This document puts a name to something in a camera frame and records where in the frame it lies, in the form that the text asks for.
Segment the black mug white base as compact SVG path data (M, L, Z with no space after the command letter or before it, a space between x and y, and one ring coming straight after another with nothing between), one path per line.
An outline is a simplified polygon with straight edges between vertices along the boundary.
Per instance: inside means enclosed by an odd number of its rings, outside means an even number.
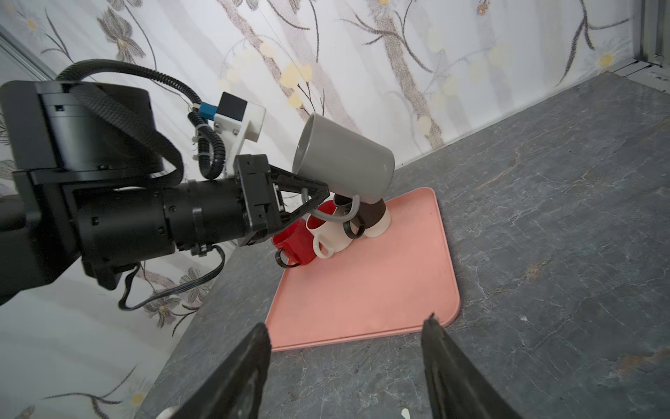
M360 203L354 218L343 223L345 235L351 239L374 238L384 234L391 225L391 215L383 199L375 204Z

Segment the pink plastic tray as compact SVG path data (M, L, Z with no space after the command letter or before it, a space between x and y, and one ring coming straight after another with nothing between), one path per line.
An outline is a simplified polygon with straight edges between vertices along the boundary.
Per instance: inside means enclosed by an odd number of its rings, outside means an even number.
M284 271L265 325L275 352L404 335L434 316L448 326L461 298L436 193L387 202L392 223L329 259Z

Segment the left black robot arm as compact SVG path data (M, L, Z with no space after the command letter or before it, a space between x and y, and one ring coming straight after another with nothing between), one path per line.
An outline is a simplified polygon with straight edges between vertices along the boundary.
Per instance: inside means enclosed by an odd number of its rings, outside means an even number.
M147 91L93 83L96 73L160 82L191 103L201 181L155 127ZM326 184L245 155L261 106L232 94L204 103L154 69L89 59L53 81L11 81L1 109L15 158L16 193L1 199L1 299L52 284L74 262L100 286L130 287L144 261L222 243L261 243L319 207Z

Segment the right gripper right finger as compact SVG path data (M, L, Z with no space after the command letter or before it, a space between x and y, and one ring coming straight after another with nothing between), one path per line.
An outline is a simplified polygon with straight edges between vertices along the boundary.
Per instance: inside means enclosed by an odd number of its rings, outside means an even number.
M434 418L520 417L448 336L434 315L424 321L420 343Z

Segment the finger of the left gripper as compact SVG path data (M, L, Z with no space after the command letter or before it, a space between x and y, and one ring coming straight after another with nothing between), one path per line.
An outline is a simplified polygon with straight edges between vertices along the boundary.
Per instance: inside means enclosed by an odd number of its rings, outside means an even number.
M300 219L306 218L326 199L326 190L280 190L279 203L281 227L279 230L287 230Z
M330 190L325 183L270 165L270 180L280 192L302 194L307 190L309 197L329 197Z

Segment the tall grey mug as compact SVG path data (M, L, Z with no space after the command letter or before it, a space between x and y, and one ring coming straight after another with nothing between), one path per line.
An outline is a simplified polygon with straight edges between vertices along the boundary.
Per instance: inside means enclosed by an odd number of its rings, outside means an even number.
M294 155L295 175L325 183L334 194L375 204L394 175L393 152L315 113L307 120Z

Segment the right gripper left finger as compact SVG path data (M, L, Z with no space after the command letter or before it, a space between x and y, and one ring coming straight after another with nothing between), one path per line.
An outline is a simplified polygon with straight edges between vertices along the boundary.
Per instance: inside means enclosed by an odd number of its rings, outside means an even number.
M270 366L267 327L258 323L173 418L257 418Z

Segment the red mug black handle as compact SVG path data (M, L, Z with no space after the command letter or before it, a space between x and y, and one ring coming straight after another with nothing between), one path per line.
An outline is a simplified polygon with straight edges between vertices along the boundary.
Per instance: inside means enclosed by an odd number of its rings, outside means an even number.
M284 269L307 265L317 258L312 247L313 235L303 218L275 235L272 244L277 248L275 260Z

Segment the white mug red inside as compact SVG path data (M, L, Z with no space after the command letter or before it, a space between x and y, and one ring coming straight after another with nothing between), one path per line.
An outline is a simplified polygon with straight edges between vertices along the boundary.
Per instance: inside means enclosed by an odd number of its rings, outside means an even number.
M342 223L310 215L306 225L307 230L313 235L312 248L318 258L331 258L352 244L352 239L345 234Z

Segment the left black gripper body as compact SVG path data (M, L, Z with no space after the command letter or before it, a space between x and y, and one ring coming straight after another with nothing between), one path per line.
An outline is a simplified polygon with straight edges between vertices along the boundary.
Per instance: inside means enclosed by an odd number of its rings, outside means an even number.
M270 165L266 155L238 155L234 169L242 189L247 225L237 244L258 244L279 234L285 229L285 214L278 197L280 177L285 171Z

